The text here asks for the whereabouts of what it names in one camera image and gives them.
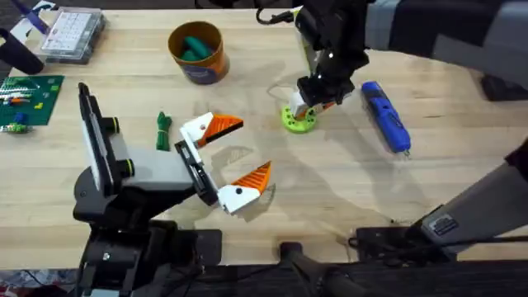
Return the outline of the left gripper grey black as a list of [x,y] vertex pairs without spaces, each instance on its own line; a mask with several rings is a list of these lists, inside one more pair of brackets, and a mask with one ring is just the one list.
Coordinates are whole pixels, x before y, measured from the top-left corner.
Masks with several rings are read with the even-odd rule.
[[89,138],[91,164],[76,180],[73,217],[91,226],[143,226],[194,195],[207,205],[218,201],[231,215],[238,212],[267,188],[271,161],[217,190],[200,165],[199,149],[242,127],[236,116],[205,113],[180,128],[184,141],[174,152],[130,147],[118,135],[102,146]]

